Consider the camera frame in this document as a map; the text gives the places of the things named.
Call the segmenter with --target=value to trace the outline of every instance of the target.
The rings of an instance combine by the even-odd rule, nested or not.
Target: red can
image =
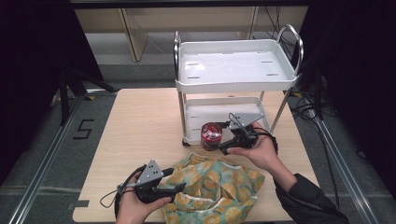
[[[215,122],[209,122],[201,129],[201,146],[204,150],[214,151],[221,141],[222,129]]]

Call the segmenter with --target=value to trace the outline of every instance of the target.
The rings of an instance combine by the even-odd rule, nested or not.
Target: floor
[[[255,38],[266,38],[266,33],[257,33]],[[132,57],[124,34],[88,34],[92,51],[101,68],[107,84],[117,88],[155,88],[174,87],[175,73],[173,66],[174,34],[149,34],[140,62],[132,62]],[[235,33],[186,33],[183,41],[232,40]],[[86,83],[89,90],[98,89]],[[346,214],[350,223],[396,223],[396,202],[388,193],[375,169],[359,156],[359,146],[350,137],[347,127],[337,117],[331,102],[323,108],[324,123],[335,143],[347,170],[353,175],[358,190],[364,196],[371,209],[368,219],[365,211],[360,210],[361,202],[354,201],[354,190],[343,180],[343,172],[337,169],[337,162],[326,160],[318,128],[311,119],[305,119],[297,113],[297,108],[304,105],[295,90],[289,98],[289,107],[295,114],[295,122],[303,139],[308,157],[317,175],[319,186],[335,202],[335,190],[339,198],[340,210]],[[303,92],[307,99],[311,92]],[[37,131],[30,150],[21,155],[8,179],[0,188],[0,223],[8,223],[14,210],[23,200],[29,186],[36,184],[34,199],[24,211],[25,223],[74,223],[72,215],[78,206],[78,195],[91,165],[92,157],[100,140],[106,120],[114,103],[116,94],[95,92],[80,99],[69,94],[69,103],[74,108],[73,118],[67,129],[60,126],[61,106],[59,96],[54,97],[49,106],[47,118]],[[81,127],[91,129],[88,138]],[[43,167],[43,160],[48,161],[48,169],[42,173],[37,183],[37,170]]]

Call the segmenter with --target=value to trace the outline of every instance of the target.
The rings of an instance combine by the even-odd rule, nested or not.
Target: light wood tabletop
[[[260,93],[239,92],[232,95],[259,96]],[[192,97],[203,97],[203,95],[192,95]],[[264,94],[262,102],[270,124],[282,99],[282,91],[268,91]],[[279,158],[292,172],[302,174],[318,184],[288,107],[283,110],[274,130],[274,136],[279,145]],[[114,207],[104,208],[100,204],[100,199],[115,190],[116,186],[136,168],[147,164],[151,159],[154,159],[160,168],[166,169],[191,153],[197,153],[221,157],[234,164],[259,170],[244,157],[224,156],[219,150],[205,151],[201,146],[183,147],[182,138],[181,116],[175,88],[119,91],[78,198],[79,201],[89,201],[88,206],[76,207],[73,219],[76,222],[115,221]],[[291,220],[276,197],[272,177],[263,170],[261,172],[265,175],[264,184],[246,222]],[[110,204],[113,198],[114,194],[107,197],[104,204]],[[146,221],[164,222],[161,210],[153,212]]]

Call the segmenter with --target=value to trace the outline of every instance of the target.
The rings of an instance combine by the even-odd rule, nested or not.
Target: black sleeve
[[[275,181],[276,196],[282,207],[297,223],[349,223],[323,191],[311,181],[296,174],[297,183],[289,193]]]

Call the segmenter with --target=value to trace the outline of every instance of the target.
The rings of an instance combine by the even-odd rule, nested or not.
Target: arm
[[[134,175],[131,182],[136,182],[141,172]],[[146,218],[155,210],[171,202],[171,198],[161,198],[153,203],[142,203],[137,198],[133,188],[126,188],[120,200],[120,210],[116,224],[137,224],[143,223]]]
[[[256,132],[264,132],[258,122]],[[228,153],[245,156],[257,167],[268,171],[276,183],[276,195],[282,207],[297,223],[348,223],[347,218],[323,194],[323,191],[301,175],[293,175],[276,154],[272,140],[259,136],[250,149],[232,147]]]

